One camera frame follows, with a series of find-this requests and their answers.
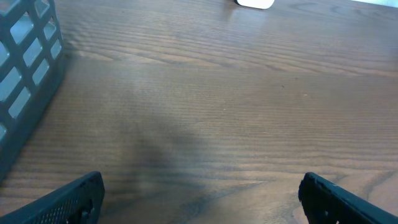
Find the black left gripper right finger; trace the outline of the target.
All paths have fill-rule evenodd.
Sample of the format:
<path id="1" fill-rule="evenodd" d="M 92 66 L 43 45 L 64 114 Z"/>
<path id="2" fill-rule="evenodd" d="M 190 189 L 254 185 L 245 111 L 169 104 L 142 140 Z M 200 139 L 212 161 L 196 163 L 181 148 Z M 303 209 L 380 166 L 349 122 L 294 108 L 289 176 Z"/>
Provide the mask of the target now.
<path id="1" fill-rule="evenodd" d="M 323 177 L 307 172 L 298 199 L 309 224 L 395 224 L 397 217 Z"/>

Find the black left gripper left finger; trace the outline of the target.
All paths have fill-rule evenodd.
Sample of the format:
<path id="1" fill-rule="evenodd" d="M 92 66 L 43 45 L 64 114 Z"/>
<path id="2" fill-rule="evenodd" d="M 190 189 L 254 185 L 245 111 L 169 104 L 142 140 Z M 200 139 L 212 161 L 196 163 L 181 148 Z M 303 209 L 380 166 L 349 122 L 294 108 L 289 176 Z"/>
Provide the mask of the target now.
<path id="1" fill-rule="evenodd" d="M 101 173 L 79 179 L 1 217 L 1 224 L 96 224 L 104 199 Z"/>

